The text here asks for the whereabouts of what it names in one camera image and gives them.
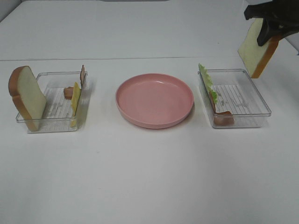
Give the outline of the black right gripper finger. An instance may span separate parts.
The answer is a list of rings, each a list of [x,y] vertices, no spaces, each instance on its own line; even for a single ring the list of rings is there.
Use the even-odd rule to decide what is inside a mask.
[[[271,38],[274,40],[280,40],[280,24],[277,21],[270,21],[267,19],[263,19],[262,27],[260,33],[257,37],[258,46],[263,46],[268,42]]]

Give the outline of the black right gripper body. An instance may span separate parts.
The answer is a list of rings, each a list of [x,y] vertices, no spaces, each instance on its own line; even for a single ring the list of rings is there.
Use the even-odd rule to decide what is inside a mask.
[[[279,22],[281,36],[289,36],[299,31],[299,2],[297,0],[271,0],[248,5],[244,16],[246,20],[265,18]]]

